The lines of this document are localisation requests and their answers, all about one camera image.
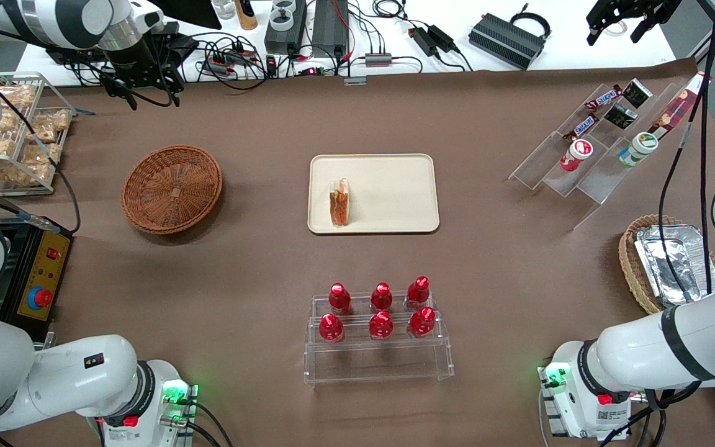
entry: foil container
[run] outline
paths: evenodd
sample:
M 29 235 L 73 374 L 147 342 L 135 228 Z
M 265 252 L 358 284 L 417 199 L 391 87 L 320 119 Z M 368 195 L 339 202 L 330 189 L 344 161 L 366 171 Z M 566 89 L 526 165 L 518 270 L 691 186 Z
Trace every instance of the foil container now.
M 633 233 L 633 244 L 655 299 L 667 309 L 706 297 L 703 235 L 692 225 L 664 225 L 663 237 L 667 243 L 666 255 L 658 226 L 644 227 Z M 675 267 L 677 278 L 669 269 L 667 256 Z M 686 289 L 686 294 L 681 291 L 681 285 Z M 711 289 L 715 292 L 713 264 L 711 264 Z

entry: white table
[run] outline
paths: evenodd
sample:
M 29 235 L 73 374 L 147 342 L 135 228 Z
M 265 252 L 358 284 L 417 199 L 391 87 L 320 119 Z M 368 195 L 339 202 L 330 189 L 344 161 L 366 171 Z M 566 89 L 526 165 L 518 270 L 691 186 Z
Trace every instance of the white table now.
M 364 14 L 373 15 L 371 0 L 352 0 L 358 2 Z M 479 2 L 476 0 L 408 0 L 408 17 L 414 20 L 422 20 L 431 25 L 437 25 L 449 36 L 453 37 L 457 45 L 474 67 L 474 70 L 508 71 L 517 68 L 496 59 L 471 45 L 468 42 L 468 34 L 471 28 L 482 18 L 485 12 L 491 12 L 498 17 L 510 18 L 520 11 L 525 1 L 516 2 Z M 601 35 L 598 42 L 590 47 L 587 44 L 588 26 L 587 12 L 594 5 L 595 0 L 570 0 L 570 2 L 557 2 L 555 0 L 529 0 L 527 11 L 542 15 L 551 24 L 551 36 L 545 43 L 542 54 L 534 60 L 530 70 L 553 70 L 553 69 L 573 69 L 573 68 L 623 68 L 623 67 L 646 67 L 658 65 L 658 63 L 668 62 L 675 59 L 675 55 L 670 49 L 669 43 L 663 36 L 661 28 L 655 26 L 642 37 L 639 43 L 632 43 L 630 34 L 639 19 L 625 20 L 627 33 L 620 37 L 612 37 L 607 34 Z M 269 11 L 272 7 L 270 2 L 253 2 L 253 9 L 258 17 L 258 28 L 251 31 L 244 31 L 239 27 L 238 18 L 222 20 L 221 31 L 244 36 L 258 47 L 259 53 L 264 56 L 264 34 L 266 34 L 267 22 L 269 22 Z M 312 32 L 313 15 L 315 4 L 308 8 L 308 26 Z M 386 40 L 387 51 L 392 56 L 415 56 L 422 60 L 423 71 L 425 73 L 444 73 L 445 71 L 460 71 L 459 68 L 446 67 L 434 57 L 426 58 L 420 48 L 408 36 L 407 29 L 410 28 L 408 22 L 388 18 L 369 18 L 374 25 L 383 33 Z M 355 36 L 355 49 L 353 57 L 363 56 L 369 51 L 369 38 L 358 28 L 354 18 L 349 20 L 350 27 Z M 542 34 L 539 24 L 533 20 L 520 20 L 516 23 L 520 28 L 534 34 Z M 195 25 L 181 22 L 181 33 L 198 34 L 212 29 L 205 29 Z M 220 36 L 211 35 L 196 37 L 197 39 L 216 40 Z M 374 37 L 374 46 L 377 47 L 377 38 Z M 304 48 L 303 53 L 308 53 L 310 48 Z M 184 62 L 184 72 L 187 81 L 195 81 L 198 78 L 198 71 L 195 63 L 204 58 L 204 52 L 194 51 Z M 459 55 L 454 52 L 443 54 L 443 60 L 448 63 L 464 62 Z M 297 71 L 308 67 L 331 68 L 332 62 L 329 58 L 318 58 L 297 62 Z M 18 71 L 39 71 L 54 85 L 74 86 L 79 85 L 79 81 L 71 71 L 57 65 L 43 51 L 32 45 L 28 45 L 17 68 Z M 388 73 L 416 73 L 418 63 L 414 60 L 405 60 L 404 63 L 394 62 L 386 68 L 366 68 L 362 63 L 355 63 L 352 67 L 352 76 L 366 76 L 372 74 Z M 286 73 L 286 66 L 281 70 L 281 75 Z M 203 76 L 202 80 L 215 80 L 210 76 Z

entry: clear acrylic stand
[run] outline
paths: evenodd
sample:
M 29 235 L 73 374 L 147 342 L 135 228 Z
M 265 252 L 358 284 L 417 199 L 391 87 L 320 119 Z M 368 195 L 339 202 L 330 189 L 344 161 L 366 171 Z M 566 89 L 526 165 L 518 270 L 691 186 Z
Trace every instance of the clear acrylic stand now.
M 393 334 L 388 340 L 371 340 L 371 296 L 353 294 L 354 313 L 340 317 L 345 339 L 339 343 L 327 343 L 318 333 L 321 317 L 330 312 L 330 303 L 326 295 L 313 297 L 305 337 L 306 384 L 415 378 L 443 380 L 454 375 L 451 342 L 443 315 L 436 312 L 434 329 L 425 337 L 409 337 L 407 323 L 412 312 L 403 308 L 405 291 L 393 291 L 392 294 L 389 314 L 393 320 Z M 437 309 L 434 297 L 429 297 L 428 305 Z
M 599 85 L 584 102 L 598 98 L 612 88 L 606 84 Z M 515 169 L 510 179 L 516 178 L 525 184 L 528 189 L 536 189 L 544 183 L 558 192 L 560 196 L 567 197 L 578 189 L 593 201 L 590 211 L 585 214 L 573 229 L 576 229 L 587 218 L 605 203 L 608 196 L 614 192 L 625 176 L 631 172 L 630 167 L 619 162 L 619 152 L 627 147 L 628 143 L 639 132 L 645 132 L 658 118 L 658 115 L 667 108 L 672 99 L 677 96 L 680 88 L 677 84 L 669 84 L 661 94 L 654 94 L 638 109 L 625 98 L 618 98 L 594 112 L 598 124 L 594 125 L 582 138 L 592 143 L 593 153 L 578 165 L 578 169 L 568 172 L 562 169 L 559 160 L 567 152 L 570 142 L 562 138 L 573 130 L 576 125 L 587 119 L 590 110 L 584 102 L 571 114 L 556 131 L 548 135 L 545 140 Z M 613 104 L 621 104 L 639 114 L 633 124 L 626 129 L 619 129 L 612 122 L 604 119 Z

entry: red bottle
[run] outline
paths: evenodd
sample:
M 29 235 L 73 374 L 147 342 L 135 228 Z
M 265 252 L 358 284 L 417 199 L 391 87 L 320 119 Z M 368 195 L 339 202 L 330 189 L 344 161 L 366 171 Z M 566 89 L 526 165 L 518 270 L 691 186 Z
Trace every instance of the red bottle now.
M 336 282 L 330 287 L 329 301 L 334 315 L 352 315 L 352 297 L 342 283 Z
M 318 334 L 327 343 L 338 343 L 344 340 L 344 323 L 333 314 L 324 314 L 318 324 Z
M 425 307 L 415 311 L 408 322 L 408 335 L 411 338 L 423 338 L 434 329 L 434 309 Z
M 374 292 L 371 292 L 371 312 L 376 314 L 381 310 L 391 309 L 393 296 L 391 295 L 391 286 L 385 282 L 377 284 Z
M 405 309 L 409 312 L 418 310 L 426 306 L 429 299 L 429 278 L 420 276 L 408 287 L 408 294 L 405 297 Z
M 381 310 L 369 320 L 371 340 L 388 340 L 393 333 L 393 320 L 388 312 Z

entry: green light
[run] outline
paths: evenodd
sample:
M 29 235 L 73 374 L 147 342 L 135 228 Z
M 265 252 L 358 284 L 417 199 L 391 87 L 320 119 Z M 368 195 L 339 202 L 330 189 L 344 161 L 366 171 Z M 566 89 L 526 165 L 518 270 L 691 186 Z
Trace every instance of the green light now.
M 567 375 L 570 374 L 570 365 L 562 362 L 550 363 L 545 367 L 545 374 L 551 382 L 564 384 L 567 381 Z
M 188 393 L 189 385 L 181 379 L 168 380 L 162 386 L 162 396 L 174 404 L 178 402 L 178 399 L 186 399 Z

